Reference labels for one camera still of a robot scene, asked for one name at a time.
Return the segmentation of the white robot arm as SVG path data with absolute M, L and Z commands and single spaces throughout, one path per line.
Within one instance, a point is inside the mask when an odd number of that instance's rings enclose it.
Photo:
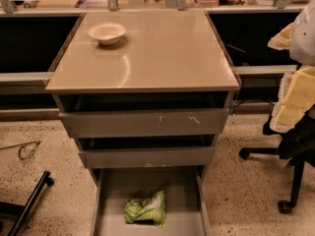
M 270 129 L 286 133 L 315 104 L 315 0 L 311 0 L 293 23 L 272 37 L 268 46 L 288 50 L 301 67 L 283 75 L 270 121 Z

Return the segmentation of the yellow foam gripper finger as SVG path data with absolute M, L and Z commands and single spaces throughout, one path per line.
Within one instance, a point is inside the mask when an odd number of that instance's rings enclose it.
M 301 120 L 315 104 L 315 67 L 302 65 L 298 71 L 285 73 L 279 89 L 270 128 L 286 133 Z
M 292 26 L 293 24 L 287 25 L 279 33 L 273 36 L 269 40 L 268 46 L 276 50 L 289 50 Z

